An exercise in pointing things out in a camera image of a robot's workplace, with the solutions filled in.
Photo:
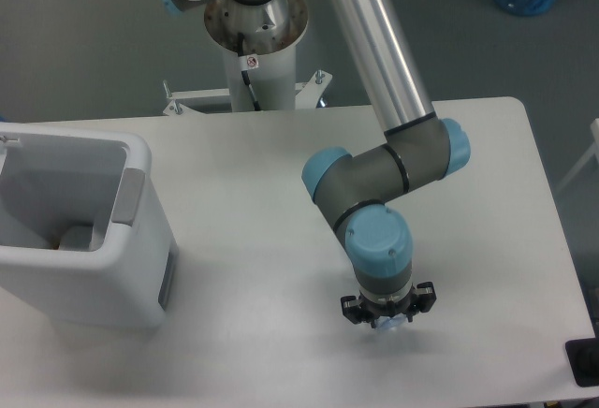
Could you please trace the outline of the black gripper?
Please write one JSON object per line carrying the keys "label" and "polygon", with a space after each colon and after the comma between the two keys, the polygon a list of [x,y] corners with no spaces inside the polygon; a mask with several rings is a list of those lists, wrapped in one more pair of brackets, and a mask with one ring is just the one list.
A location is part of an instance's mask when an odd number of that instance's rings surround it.
{"label": "black gripper", "polygon": [[404,315],[408,323],[413,321],[415,314],[428,313],[436,302],[436,292],[433,282],[420,283],[402,299],[376,299],[374,294],[361,291],[359,297],[343,296],[340,299],[343,316],[353,325],[368,324],[374,326],[379,317],[394,317]]}

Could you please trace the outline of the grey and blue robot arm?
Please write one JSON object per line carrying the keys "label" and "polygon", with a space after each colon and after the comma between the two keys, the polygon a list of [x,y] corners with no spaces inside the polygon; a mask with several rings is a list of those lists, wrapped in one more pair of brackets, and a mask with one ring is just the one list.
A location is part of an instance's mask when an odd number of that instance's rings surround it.
{"label": "grey and blue robot arm", "polygon": [[[428,312],[430,282],[412,279],[413,240],[389,202],[463,168],[470,142],[460,125],[437,116],[389,0],[332,0],[384,142],[353,155],[341,147],[314,154],[301,178],[347,254],[359,292],[341,299],[355,325],[389,328]],[[204,10],[221,49],[235,111],[295,109],[295,47],[306,31],[303,0],[162,0],[182,13]]]}

